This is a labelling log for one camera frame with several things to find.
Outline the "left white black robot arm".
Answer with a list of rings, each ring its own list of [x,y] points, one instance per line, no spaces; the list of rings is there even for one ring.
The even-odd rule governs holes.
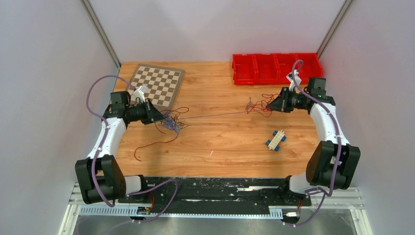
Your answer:
[[[84,203],[117,200],[131,195],[138,203],[148,200],[150,190],[142,175],[124,176],[115,156],[128,124],[140,121],[147,125],[165,120],[149,99],[131,104],[127,91],[113,92],[103,115],[102,127],[89,155],[78,160],[75,173]]]

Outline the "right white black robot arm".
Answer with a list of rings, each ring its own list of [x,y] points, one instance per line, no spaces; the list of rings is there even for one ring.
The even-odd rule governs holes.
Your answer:
[[[320,140],[305,172],[287,176],[279,191],[281,201],[288,205],[301,195],[322,192],[329,196],[336,189],[348,189],[361,156],[360,149],[344,136],[336,117],[335,100],[326,95],[325,84],[325,78],[312,77],[298,93],[283,87],[278,97],[266,106],[284,113],[306,110]]]

